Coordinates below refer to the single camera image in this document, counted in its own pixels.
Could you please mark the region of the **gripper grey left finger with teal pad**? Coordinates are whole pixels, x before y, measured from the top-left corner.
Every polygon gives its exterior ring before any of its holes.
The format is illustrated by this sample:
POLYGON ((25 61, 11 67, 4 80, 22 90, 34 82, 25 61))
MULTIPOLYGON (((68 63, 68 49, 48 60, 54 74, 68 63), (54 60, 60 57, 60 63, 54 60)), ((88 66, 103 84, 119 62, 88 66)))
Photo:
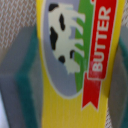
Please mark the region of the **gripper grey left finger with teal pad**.
POLYGON ((24 27, 0 64, 9 128, 41 128, 42 73, 36 27, 24 27))

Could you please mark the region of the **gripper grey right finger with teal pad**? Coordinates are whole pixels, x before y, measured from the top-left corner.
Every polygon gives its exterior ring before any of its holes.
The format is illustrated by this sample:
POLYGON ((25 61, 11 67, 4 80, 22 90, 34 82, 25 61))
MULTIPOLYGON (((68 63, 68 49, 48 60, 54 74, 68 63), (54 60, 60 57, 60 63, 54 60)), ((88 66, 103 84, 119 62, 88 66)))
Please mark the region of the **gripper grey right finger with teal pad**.
POLYGON ((128 27, 122 26, 109 94, 113 128, 128 128, 128 27))

